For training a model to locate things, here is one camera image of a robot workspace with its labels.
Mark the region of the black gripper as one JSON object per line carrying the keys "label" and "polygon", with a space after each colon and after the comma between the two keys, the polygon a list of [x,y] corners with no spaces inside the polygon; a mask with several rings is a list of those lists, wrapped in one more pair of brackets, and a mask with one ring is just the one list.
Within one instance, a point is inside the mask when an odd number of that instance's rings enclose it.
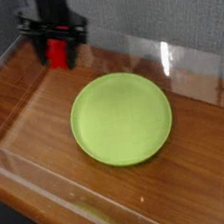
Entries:
{"label": "black gripper", "polygon": [[78,43],[87,41],[87,19],[73,11],[69,11],[67,24],[48,23],[36,21],[18,13],[17,29],[21,35],[32,38],[34,49],[39,57],[40,63],[46,65],[48,62],[47,39],[66,40],[67,65],[69,69],[74,69],[77,59]]}

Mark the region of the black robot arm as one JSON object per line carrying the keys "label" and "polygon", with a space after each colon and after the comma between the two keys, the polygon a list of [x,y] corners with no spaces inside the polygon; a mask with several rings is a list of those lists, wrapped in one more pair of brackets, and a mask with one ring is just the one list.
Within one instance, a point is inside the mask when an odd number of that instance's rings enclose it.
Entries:
{"label": "black robot arm", "polygon": [[87,43],[87,19],[67,0],[27,0],[16,10],[17,29],[27,36],[41,64],[74,69],[78,48]]}

